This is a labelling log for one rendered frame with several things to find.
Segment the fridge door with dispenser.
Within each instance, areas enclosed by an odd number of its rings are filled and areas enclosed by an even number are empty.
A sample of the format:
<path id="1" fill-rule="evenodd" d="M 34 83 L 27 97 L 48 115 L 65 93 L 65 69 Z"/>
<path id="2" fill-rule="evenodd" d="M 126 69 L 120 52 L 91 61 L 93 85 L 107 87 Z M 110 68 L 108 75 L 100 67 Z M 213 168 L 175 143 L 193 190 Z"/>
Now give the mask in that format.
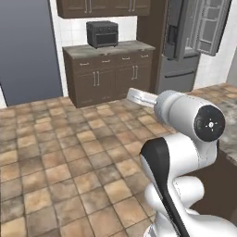
<path id="1" fill-rule="evenodd" d="M 195 46 L 198 15 L 202 0 L 168 0 L 163 56 L 179 61 Z"/>

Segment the fridge door with shelves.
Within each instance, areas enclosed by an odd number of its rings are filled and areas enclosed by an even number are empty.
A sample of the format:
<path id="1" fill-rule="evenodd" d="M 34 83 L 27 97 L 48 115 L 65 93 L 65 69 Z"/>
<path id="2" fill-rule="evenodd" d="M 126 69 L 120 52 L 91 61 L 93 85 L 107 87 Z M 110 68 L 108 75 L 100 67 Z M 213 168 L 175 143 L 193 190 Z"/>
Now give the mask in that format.
<path id="1" fill-rule="evenodd" d="M 202 0 L 195 42 L 197 51 L 216 55 L 230 4 L 231 0 Z"/>

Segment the dark brown base cupboards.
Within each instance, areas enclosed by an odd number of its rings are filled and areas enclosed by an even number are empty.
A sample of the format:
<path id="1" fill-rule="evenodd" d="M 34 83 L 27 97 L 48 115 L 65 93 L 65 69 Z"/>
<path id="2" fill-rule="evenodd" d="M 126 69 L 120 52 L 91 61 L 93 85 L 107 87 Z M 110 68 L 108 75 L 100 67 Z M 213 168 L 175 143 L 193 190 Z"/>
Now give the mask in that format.
<path id="1" fill-rule="evenodd" d="M 155 48 L 139 41 L 118 46 L 63 48 L 69 98 L 77 108 L 123 99 L 133 87 L 148 91 Z"/>

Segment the grey steel fridge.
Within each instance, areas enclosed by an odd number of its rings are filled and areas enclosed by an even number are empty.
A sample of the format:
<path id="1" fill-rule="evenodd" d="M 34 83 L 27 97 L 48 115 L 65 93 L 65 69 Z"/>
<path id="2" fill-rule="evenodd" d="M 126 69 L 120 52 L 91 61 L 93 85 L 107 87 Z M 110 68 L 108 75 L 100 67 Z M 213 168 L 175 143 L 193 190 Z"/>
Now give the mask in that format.
<path id="1" fill-rule="evenodd" d="M 228 19 L 226 19 L 224 23 L 224 29 L 221 34 L 220 42 L 218 44 L 218 50 L 227 24 L 227 20 Z M 202 53 L 199 51 L 186 52 L 183 59 L 175 61 L 163 56 L 162 51 L 157 93 L 160 94 L 166 90 L 190 92 L 193 89 L 201 54 Z"/>

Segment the dark brown tall panel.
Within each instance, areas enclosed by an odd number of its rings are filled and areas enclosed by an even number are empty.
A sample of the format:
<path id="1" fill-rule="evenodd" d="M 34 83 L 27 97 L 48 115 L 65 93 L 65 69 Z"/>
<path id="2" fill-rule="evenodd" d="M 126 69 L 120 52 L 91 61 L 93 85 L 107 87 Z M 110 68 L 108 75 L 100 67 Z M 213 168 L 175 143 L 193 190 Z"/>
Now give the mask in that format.
<path id="1" fill-rule="evenodd" d="M 137 40 L 155 48 L 153 51 L 149 88 L 149 92 L 154 94 L 156 93 L 156 85 L 159 81 L 167 14 L 168 0 L 151 0 L 150 14 L 137 18 Z"/>

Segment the brown stone-topped dining counter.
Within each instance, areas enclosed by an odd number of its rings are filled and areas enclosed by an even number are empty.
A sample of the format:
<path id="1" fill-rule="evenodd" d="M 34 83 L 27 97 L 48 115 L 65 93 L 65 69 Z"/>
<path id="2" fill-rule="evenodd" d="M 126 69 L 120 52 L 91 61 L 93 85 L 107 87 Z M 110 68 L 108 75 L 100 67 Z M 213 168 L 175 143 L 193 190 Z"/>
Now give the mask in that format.
<path id="1" fill-rule="evenodd" d="M 194 90 L 190 95 L 213 102 L 226 118 L 217 161 L 191 173 L 205 185 L 204 198 L 194 204 L 192 209 L 200 214 L 225 218 L 237 226 L 237 87 L 221 83 Z"/>

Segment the black toaster oven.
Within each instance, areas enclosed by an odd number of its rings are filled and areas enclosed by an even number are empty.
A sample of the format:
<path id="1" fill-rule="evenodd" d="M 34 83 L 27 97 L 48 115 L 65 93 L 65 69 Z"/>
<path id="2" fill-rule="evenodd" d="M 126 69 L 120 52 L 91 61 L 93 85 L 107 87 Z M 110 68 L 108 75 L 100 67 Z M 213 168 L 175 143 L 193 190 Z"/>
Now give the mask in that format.
<path id="1" fill-rule="evenodd" d="M 119 43 L 119 25 L 115 22 L 88 21 L 86 30 L 87 43 L 94 48 L 117 46 Z"/>

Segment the dark brown wall cupboards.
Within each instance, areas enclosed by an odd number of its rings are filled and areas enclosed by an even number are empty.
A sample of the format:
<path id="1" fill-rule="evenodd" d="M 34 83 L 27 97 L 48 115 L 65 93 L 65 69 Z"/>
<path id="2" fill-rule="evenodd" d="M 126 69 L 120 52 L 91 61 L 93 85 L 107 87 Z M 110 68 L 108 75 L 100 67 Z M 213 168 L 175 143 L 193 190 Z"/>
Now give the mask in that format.
<path id="1" fill-rule="evenodd" d="M 151 0 L 56 0 L 62 19 L 148 16 Z"/>

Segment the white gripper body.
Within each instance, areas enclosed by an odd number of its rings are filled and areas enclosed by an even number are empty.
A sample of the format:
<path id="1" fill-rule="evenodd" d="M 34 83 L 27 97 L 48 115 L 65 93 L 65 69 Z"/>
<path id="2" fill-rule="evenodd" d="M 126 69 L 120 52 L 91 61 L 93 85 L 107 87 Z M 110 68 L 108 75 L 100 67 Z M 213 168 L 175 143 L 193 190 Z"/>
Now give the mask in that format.
<path id="1" fill-rule="evenodd" d="M 128 90 L 127 99 L 141 106 L 153 107 L 156 104 L 157 95 L 130 88 Z"/>

